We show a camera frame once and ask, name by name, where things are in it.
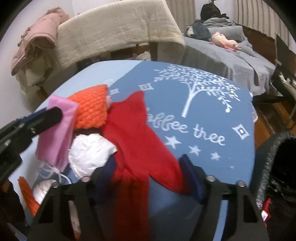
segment white tree print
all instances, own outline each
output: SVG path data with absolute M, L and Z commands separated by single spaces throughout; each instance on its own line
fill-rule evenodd
M 222 104 L 226 105 L 226 113 L 229 113 L 232 109 L 232 106 L 230 105 L 231 101 L 228 98 L 240 101 L 235 93 L 235 91 L 239 90 L 239 88 L 228 83 L 223 77 L 202 70 L 172 64 L 168 67 L 168 69 L 155 69 L 155 71 L 158 71 L 160 75 L 154 78 L 154 82 L 162 81 L 164 79 L 172 79 L 188 85 L 188 98 L 181 114 L 184 118 L 187 116 L 191 101 L 202 91 L 205 91 L 208 95 L 213 95 L 217 97 L 218 100 L 221 100 Z

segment bed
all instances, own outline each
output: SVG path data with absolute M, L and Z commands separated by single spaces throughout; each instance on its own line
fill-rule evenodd
M 209 20 L 210 25 L 204 24 L 206 22 L 203 24 L 211 34 L 216 31 L 223 32 L 227 39 L 239 42 L 243 47 L 242 51 L 226 50 L 211 45 L 208 41 L 184 37 L 186 51 L 181 64 L 230 79 L 247 88 L 254 96 L 263 93 L 276 95 L 276 91 L 269 83 L 275 66 L 252 49 L 242 26 L 231 25 L 229 20 L 225 23 L 217 23 L 214 18 Z

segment table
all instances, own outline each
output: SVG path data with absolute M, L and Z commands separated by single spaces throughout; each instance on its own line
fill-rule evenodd
M 194 165 L 222 182 L 243 180 L 249 184 L 254 164 L 254 125 L 247 89 L 189 67 L 152 61 L 107 61 L 82 70 L 53 94 L 68 97 L 103 83 L 109 86 L 113 102 L 138 90 L 145 92 L 147 123 L 176 158 L 186 153 Z M 32 158 L 36 143 L 34 139 L 22 154 L 23 160 Z M 75 181 L 73 173 L 68 176 Z M 102 217 L 107 205 L 99 208 Z M 151 180 L 152 240 L 189 240 L 201 207 L 192 197 L 173 193 Z M 223 201 L 215 241 L 222 237 L 226 207 L 227 201 Z M 102 217 L 103 226 L 108 226 Z

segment orange knitted item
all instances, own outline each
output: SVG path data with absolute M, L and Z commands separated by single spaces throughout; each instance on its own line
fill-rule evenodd
M 32 216 L 35 217 L 40 207 L 40 204 L 35 200 L 33 192 L 24 177 L 19 177 L 18 183 L 20 186 L 20 191 L 22 192 L 22 196 L 24 197 L 25 203 L 29 211 L 31 212 Z
M 68 98 L 80 104 L 74 129 L 100 128 L 106 123 L 107 93 L 107 85 L 97 85 L 81 90 Z

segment gray bedsheet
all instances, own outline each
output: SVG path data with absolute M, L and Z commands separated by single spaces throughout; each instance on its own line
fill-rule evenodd
M 277 94 L 269 80 L 275 66 L 253 51 L 253 56 L 242 51 L 231 51 L 209 42 L 184 37 L 186 51 L 182 65 L 208 71 L 230 79 L 247 88 L 253 95 Z

